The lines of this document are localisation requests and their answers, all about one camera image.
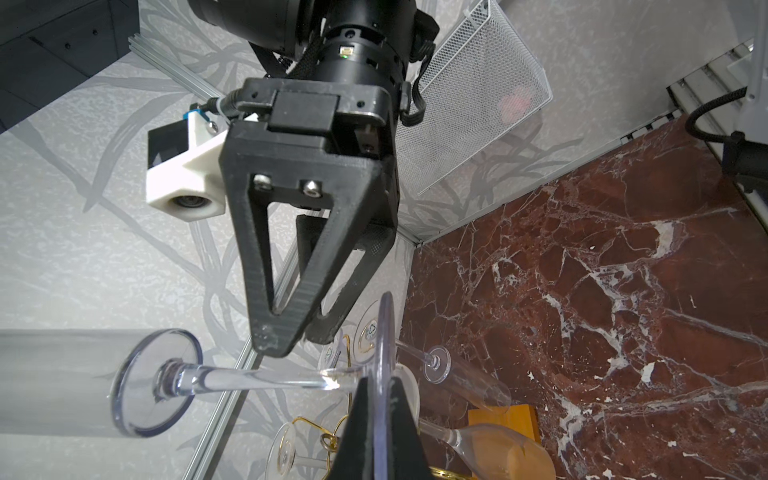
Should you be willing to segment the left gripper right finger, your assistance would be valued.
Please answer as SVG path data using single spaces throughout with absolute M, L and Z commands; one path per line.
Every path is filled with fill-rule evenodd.
M 404 386 L 399 378 L 390 381 L 388 478 L 429 480 L 432 472 L 413 419 Z

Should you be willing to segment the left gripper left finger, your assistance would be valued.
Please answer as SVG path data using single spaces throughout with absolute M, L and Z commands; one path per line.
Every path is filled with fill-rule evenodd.
M 370 480 L 373 478 L 373 400 L 370 381 L 357 386 L 352 410 L 346 421 L 337 455 L 328 480 Z

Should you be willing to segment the clear wine glass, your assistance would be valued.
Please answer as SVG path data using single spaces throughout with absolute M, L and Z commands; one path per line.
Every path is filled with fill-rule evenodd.
M 378 333 L 379 302 L 373 302 L 358 322 L 351 340 L 352 356 L 359 363 L 373 357 Z M 458 395 L 472 406 L 503 415 L 513 404 L 509 388 L 500 380 L 473 366 L 444 345 L 422 351 L 401 340 L 396 349 L 420 362 L 424 379 L 432 385 Z
M 4 330 L 4 434 L 151 438 L 175 425 L 197 395 L 239 390 L 356 392 L 367 378 L 373 400 L 373 478 L 388 478 L 393 298 L 382 295 L 373 360 L 348 369 L 279 374 L 206 366 L 189 331 Z

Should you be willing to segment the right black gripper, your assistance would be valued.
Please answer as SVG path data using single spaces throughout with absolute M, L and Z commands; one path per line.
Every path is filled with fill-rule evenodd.
M 329 344 L 396 239 L 389 92 L 252 78 L 220 110 L 235 120 L 219 165 L 252 347 L 282 358 L 301 339 Z

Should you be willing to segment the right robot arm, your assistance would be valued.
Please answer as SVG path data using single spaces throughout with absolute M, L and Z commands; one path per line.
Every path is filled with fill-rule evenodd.
M 219 158 L 252 347 L 330 343 L 394 244 L 396 131 L 425 102 L 407 80 L 439 27 L 413 1 L 194 1 L 265 69 L 208 107 L 231 120 Z

